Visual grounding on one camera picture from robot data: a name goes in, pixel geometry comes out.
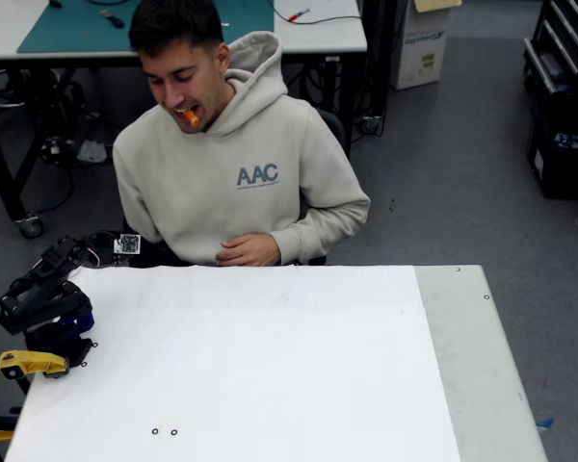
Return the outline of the man's left hand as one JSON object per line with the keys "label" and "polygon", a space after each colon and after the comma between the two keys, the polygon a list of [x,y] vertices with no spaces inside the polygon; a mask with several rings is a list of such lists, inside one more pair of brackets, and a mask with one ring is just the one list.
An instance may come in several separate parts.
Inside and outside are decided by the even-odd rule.
{"label": "man's left hand", "polygon": [[223,267],[272,267],[281,260],[275,239],[269,234],[245,234],[226,243],[216,255],[216,261]]}

